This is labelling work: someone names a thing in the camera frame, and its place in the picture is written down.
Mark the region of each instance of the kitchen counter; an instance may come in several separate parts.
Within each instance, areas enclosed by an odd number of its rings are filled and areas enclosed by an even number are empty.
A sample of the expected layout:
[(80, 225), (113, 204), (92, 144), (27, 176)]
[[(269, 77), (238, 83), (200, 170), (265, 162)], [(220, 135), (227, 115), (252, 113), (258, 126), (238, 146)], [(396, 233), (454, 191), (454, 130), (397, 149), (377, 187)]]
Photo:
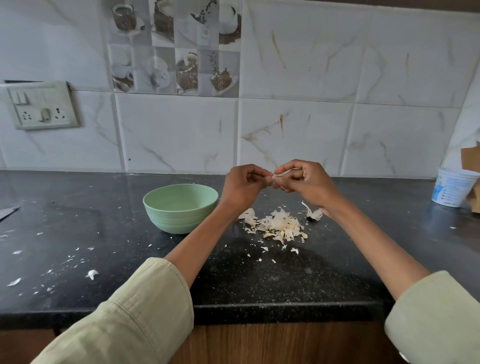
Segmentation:
[[(223, 181), (219, 175), (0, 171), (0, 209), (21, 206), (0, 222), (0, 329), (67, 327), (91, 313), (144, 260), (165, 256), (184, 237), (156, 228), (143, 196), (175, 183), (206, 184), (220, 193)], [(480, 299), (479, 218), (432, 203), (432, 181), (336, 183), (428, 269), (448, 270)], [(258, 217), (279, 207), (298, 217), (305, 243), (296, 239), (281, 250), (276, 241), (247, 234), (242, 221), (227, 229), (191, 288), (196, 324), (385, 319), (394, 300), (374, 270), (332, 220), (307, 225), (300, 202), (298, 194), (269, 188), (253, 208)], [(99, 273), (94, 280), (86, 277), (91, 269)]]

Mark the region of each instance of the forearm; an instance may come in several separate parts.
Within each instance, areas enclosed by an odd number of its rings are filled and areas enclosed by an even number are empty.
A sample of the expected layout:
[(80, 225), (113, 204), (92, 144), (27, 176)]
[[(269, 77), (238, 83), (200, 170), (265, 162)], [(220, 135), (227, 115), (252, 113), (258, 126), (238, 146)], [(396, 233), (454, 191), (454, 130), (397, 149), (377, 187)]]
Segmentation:
[(238, 217), (233, 210), (217, 208), (181, 241), (165, 259), (173, 263), (185, 278), (189, 287), (197, 277), (208, 256), (225, 229)]
[(352, 238), (396, 300), (430, 274), (347, 199), (342, 198), (329, 213)]

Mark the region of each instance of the sleeve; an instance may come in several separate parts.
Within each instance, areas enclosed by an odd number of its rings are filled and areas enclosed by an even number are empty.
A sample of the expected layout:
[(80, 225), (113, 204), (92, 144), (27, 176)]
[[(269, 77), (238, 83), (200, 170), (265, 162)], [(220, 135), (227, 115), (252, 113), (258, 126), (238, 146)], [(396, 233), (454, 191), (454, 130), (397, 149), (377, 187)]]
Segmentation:
[(445, 271), (404, 292), (385, 331), (410, 363), (480, 363), (480, 303)]
[(192, 329), (185, 279), (169, 261), (149, 258), (32, 364), (167, 363)]

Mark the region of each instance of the bowl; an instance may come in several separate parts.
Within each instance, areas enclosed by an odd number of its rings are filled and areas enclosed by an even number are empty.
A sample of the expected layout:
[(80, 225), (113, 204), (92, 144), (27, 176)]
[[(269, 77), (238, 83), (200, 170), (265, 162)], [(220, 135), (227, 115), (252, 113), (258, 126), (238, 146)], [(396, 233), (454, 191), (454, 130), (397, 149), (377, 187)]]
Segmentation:
[(201, 184), (173, 184), (150, 191), (144, 197), (147, 215), (159, 229), (188, 234), (212, 213), (218, 192)]

